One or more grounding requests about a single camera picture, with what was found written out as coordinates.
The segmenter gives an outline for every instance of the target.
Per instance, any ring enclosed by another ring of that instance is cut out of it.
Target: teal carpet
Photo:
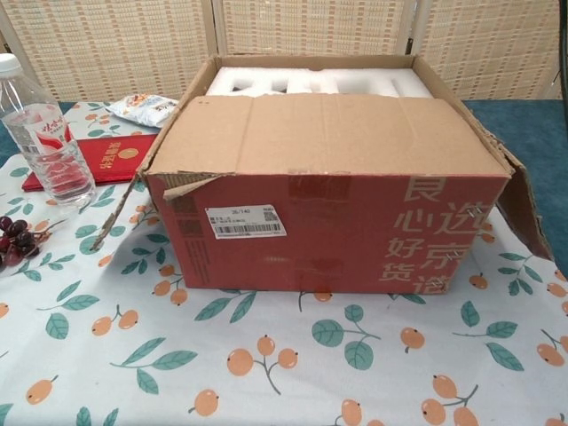
[[[72,102],[61,103],[66,112]],[[543,227],[568,275],[568,139],[559,100],[472,100],[466,105],[529,170]],[[0,124],[0,167],[18,148]]]

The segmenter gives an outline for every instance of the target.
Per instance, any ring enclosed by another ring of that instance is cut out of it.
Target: bottle cap
[[[12,77],[22,73],[20,62],[11,53],[0,53],[0,77]]]

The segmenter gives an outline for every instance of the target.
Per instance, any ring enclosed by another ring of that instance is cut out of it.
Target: woven screen panel
[[[557,32],[557,0],[432,0],[419,53],[462,99],[534,99]]]
[[[179,98],[208,56],[201,0],[2,0],[40,84],[59,100]]]
[[[228,53],[394,53],[404,1],[224,0]]]

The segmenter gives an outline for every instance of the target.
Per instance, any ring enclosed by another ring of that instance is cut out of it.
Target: foam insert
[[[222,67],[207,95],[366,93],[395,98],[432,98],[411,68],[323,69]]]

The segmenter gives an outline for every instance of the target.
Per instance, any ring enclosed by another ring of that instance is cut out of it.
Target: table
[[[77,138],[152,131],[98,102],[67,119]],[[199,290],[185,288],[142,185],[91,253],[126,185],[100,187],[78,213],[23,193],[28,173],[19,155],[0,169],[0,214],[36,230],[69,220],[38,257],[0,272],[0,426],[568,416],[568,284],[496,209],[445,296]]]

